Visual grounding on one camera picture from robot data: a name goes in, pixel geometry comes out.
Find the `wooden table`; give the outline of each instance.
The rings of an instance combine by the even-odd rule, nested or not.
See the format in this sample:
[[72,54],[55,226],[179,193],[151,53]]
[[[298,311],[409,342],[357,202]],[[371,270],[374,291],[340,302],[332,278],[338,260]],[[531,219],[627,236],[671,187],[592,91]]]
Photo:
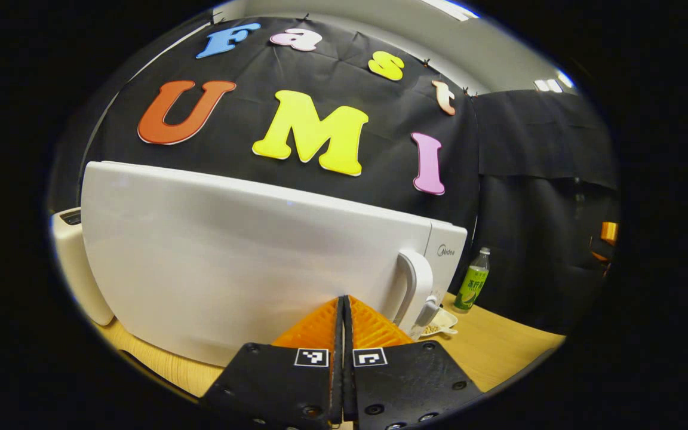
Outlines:
[[[443,304],[451,311],[455,296],[446,294]],[[456,314],[458,334],[439,333],[422,339],[442,343],[466,375],[489,391],[522,370],[549,348],[556,348],[564,336],[552,334],[511,321],[473,306],[467,314]],[[201,397],[222,373],[222,367],[203,364],[164,351],[129,334],[117,319],[110,324],[95,324],[111,345],[137,358],[153,372],[190,394]]]

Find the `yellow letter m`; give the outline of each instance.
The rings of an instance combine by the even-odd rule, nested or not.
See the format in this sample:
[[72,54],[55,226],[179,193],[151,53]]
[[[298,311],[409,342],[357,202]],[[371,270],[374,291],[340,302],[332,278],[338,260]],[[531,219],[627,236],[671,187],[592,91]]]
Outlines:
[[360,131],[368,122],[365,112],[349,106],[339,106],[328,117],[320,121],[312,98],[297,91],[281,90],[275,93],[281,101],[278,111],[265,134],[265,138],[254,142],[254,154],[285,160],[291,154],[286,144],[288,134],[294,131],[299,159],[311,160],[328,139],[328,150],[318,161],[322,168],[352,176],[363,171],[357,161],[360,146]]

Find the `plastic bottle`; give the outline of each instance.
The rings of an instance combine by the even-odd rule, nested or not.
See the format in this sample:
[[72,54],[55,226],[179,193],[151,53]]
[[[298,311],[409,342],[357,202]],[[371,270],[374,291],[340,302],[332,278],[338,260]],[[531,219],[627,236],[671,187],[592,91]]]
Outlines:
[[490,249],[482,248],[480,255],[469,265],[466,278],[463,279],[461,288],[456,295],[456,300],[453,302],[453,310],[457,313],[465,314],[469,312],[477,297],[480,296],[480,291],[483,289],[487,275],[490,272],[489,255]]

